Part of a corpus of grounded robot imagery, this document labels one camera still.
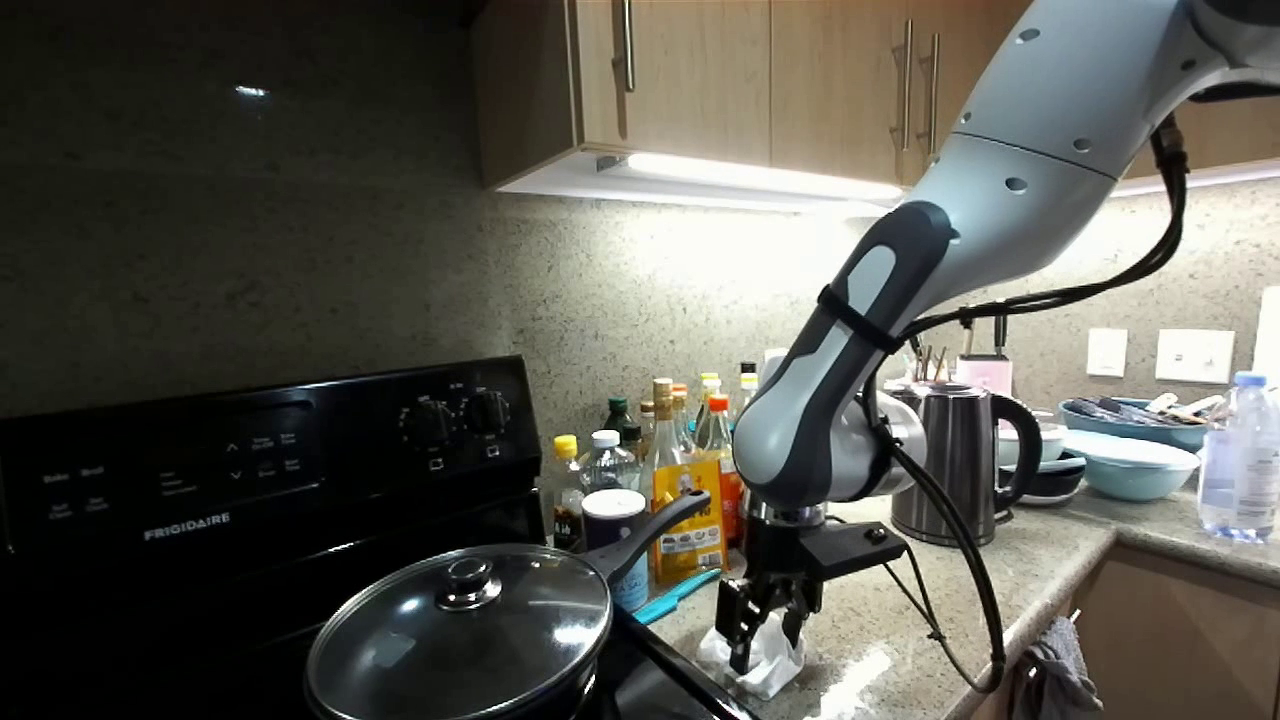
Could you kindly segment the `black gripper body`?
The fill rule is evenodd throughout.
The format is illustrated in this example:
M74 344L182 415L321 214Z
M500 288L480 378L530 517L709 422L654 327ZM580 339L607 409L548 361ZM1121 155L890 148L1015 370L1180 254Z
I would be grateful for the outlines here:
M715 592L715 633L734 619L766 625L770 611L794 604L821 609L821 580L812 576L799 535L821 527L821 506L778 511L770 503L748 506L744 522L744 576L726 580Z

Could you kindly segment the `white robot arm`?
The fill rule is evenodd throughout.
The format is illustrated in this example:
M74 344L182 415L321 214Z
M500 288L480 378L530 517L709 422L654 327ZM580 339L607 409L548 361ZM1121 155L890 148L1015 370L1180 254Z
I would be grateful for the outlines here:
M826 506L919 469L882 411L876 369L945 299L1051 263L1139 153L1184 174L1180 104L1276 83L1280 0L1029 0L938 161L868 223L735 421L748 566L715 599L735 673L766 619L799 626L858 564Z

